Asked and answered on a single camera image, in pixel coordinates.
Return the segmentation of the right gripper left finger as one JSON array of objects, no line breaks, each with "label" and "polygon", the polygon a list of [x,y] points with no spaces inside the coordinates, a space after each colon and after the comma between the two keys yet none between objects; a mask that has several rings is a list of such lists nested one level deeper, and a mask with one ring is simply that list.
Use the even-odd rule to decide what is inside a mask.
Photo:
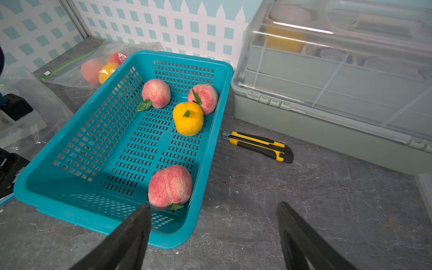
[{"label": "right gripper left finger", "polygon": [[140,270],[151,232],[151,209],[139,206],[72,270]]}]

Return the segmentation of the pink peach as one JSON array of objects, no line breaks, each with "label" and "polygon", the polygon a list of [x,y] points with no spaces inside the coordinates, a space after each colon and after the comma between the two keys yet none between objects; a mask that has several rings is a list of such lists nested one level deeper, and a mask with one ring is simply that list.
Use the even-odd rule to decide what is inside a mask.
[{"label": "pink peach", "polygon": [[184,205],[192,194],[192,177],[181,165],[172,165],[156,172],[148,186],[148,199],[156,209],[168,209],[171,205]]},{"label": "pink peach", "polygon": [[124,63],[126,61],[127,58],[128,58],[128,56],[125,55],[124,53],[116,52],[108,58],[107,62],[121,65],[122,63]]},{"label": "pink peach", "polygon": [[210,84],[197,84],[192,87],[188,94],[188,102],[194,102],[194,93],[199,97],[201,101],[200,106],[203,110],[204,115],[212,113],[218,103],[218,93],[216,89]]},{"label": "pink peach", "polygon": [[171,91],[167,83],[159,79],[152,79],[145,83],[142,89],[142,99],[136,111],[145,111],[150,107],[165,108],[171,100]]},{"label": "pink peach", "polygon": [[94,85],[99,84],[99,71],[104,65],[104,62],[97,59],[91,59],[85,62],[81,66],[81,74],[85,81]]}]

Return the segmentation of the blue stick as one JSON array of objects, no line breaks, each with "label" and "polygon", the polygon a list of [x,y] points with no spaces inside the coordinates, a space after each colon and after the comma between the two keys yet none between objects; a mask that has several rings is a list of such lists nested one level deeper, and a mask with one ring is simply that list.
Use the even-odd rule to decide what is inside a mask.
[{"label": "blue stick", "polygon": [[1,204],[14,196],[19,173],[73,116],[25,67],[1,74]]}]

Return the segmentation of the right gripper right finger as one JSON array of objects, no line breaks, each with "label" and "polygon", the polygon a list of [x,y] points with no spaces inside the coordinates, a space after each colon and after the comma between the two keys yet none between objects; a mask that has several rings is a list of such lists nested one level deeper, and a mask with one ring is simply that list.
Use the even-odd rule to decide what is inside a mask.
[{"label": "right gripper right finger", "polygon": [[288,270],[355,270],[356,267],[328,244],[288,203],[276,210],[280,242]]}]

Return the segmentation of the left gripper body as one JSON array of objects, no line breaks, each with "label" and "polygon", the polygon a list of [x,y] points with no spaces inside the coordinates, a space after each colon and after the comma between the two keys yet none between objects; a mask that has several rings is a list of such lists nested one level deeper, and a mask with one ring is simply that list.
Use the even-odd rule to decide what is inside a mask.
[{"label": "left gripper body", "polygon": [[15,179],[29,161],[6,147],[21,140],[21,131],[30,127],[33,107],[13,93],[1,95],[1,198],[13,193]]}]

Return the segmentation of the yellow peach with leaf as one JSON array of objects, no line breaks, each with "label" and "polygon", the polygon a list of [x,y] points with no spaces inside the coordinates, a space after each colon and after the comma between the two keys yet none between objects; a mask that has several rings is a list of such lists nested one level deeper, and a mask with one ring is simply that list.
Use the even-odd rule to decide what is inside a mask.
[{"label": "yellow peach with leaf", "polygon": [[194,136],[203,127],[204,113],[197,103],[183,102],[175,106],[173,119],[178,133],[183,136]]}]

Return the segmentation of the clear green zip-top bag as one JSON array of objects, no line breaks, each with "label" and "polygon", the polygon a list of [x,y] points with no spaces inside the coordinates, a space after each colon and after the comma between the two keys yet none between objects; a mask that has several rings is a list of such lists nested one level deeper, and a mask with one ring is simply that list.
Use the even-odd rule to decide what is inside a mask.
[{"label": "clear green zip-top bag", "polygon": [[164,51],[159,42],[126,44],[104,39],[93,51],[74,57],[51,69],[41,81],[65,87],[97,89],[100,76],[107,78],[133,53],[140,50]]}]

